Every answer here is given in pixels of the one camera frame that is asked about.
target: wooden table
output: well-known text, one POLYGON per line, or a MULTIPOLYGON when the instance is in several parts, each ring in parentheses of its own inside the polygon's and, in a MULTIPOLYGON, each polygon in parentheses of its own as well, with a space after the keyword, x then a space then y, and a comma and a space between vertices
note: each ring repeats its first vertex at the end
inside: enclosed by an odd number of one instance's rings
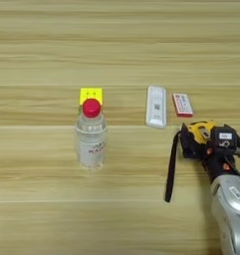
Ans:
POLYGON ((182 122, 240 133, 240 0, 0 1, 0 255, 220 254, 202 167, 179 155, 182 122), (188 93, 191 120, 144 125, 147 84, 188 93), (76 161, 80 87, 103 86, 106 163, 76 161))

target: plastic bottle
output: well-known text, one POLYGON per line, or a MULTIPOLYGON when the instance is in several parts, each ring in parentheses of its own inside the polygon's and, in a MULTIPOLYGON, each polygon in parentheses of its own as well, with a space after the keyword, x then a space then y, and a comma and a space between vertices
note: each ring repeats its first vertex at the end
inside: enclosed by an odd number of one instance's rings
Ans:
POLYGON ((99 167, 103 164, 106 132, 107 124, 99 101, 85 100, 76 123, 76 149, 82 165, 99 167))

